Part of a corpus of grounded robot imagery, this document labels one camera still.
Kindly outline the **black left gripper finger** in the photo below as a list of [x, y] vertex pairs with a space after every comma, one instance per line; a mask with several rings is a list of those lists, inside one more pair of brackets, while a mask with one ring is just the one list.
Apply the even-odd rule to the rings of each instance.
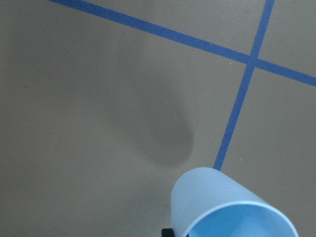
[[161, 237], [174, 237], [174, 231], [172, 228], [166, 228], [161, 230]]

